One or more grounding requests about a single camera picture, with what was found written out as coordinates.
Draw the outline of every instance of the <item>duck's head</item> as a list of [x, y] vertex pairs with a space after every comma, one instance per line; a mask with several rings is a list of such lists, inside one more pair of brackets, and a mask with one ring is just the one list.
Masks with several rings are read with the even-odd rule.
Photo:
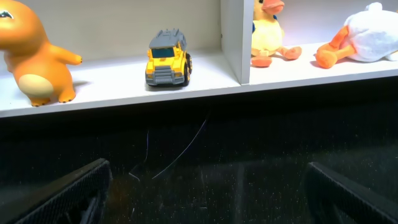
[[47, 39], [40, 19], [21, 2], [0, 0], [0, 49], [28, 50]]
[[276, 15], [284, 9], [281, 0], [254, 0], [254, 17], [264, 17], [265, 14]]

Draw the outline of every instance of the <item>duck's orange beak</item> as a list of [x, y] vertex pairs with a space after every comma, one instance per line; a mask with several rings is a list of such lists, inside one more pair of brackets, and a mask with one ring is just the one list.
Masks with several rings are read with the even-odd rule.
[[275, 15], [284, 9], [285, 3], [281, 0], [264, 0], [262, 10], [268, 14]]

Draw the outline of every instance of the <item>orange charmander figure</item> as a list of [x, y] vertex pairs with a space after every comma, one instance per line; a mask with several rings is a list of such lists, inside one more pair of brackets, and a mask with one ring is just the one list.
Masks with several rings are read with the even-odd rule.
[[61, 103], [75, 98], [66, 64], [81, 64], [81, 56], [52, 45], [40, 19], [20, 2], [0, 0], [0, 50], [32, 106], [44, 105], [52, 96]]

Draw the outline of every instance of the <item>yellow toy truck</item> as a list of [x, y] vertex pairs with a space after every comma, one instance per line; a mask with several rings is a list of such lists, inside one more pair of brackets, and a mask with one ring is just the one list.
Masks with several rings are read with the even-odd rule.
[[187, 86], [192, 72], [192, 59], [187, 41], [179, 29], [161, 30], [149, 44], [146, 83]]

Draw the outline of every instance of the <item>gray truck roof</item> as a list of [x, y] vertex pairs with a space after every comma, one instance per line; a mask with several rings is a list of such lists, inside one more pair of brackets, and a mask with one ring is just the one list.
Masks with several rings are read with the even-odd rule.
[[183, 40], [184, 34], [179, 29], [161, 30], [152, 39], [149, 48], [174, 47], [179, 40]]

